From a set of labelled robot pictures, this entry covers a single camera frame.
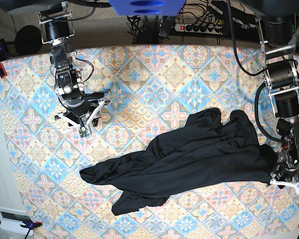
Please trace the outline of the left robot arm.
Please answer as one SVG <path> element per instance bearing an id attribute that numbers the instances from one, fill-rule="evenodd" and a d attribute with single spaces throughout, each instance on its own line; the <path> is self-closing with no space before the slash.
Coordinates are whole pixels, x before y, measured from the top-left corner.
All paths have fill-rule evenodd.
<path id="1" fill-rule="evenodd" d="M 254 12 L 259 33 L 264 82 L 257 89 L 255 103 L 263 88 L 269 91 L 280 138 L 267 133 L 255 113 L 259 130 L 281 143 L 281 154 L 273 167 L 271 184 L 299 189 L 299 68 L 296 51 L 296 12 L 299 0 L 242 0 Z"/>

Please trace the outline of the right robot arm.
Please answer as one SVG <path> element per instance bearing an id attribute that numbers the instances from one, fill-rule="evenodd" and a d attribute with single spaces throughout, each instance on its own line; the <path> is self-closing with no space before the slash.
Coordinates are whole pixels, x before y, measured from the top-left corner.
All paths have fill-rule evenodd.
<path id="1" fill-rule="evenodd" d="M 9 14 L 36 12 L 39 24 L 45 31 L 42 42 L 51 44 L 51 65 L 55 68 L 55 93 L 66 109 L 56 120 L 64 119 L 70 126 L 85 130 L 97 126 L 103 93 L 87 94 L 84 91 L 83 72 L 73 64 L 67 39 L 74 35 L 75 19 L 67 0 L 0 0 L 0 8 Z"/>

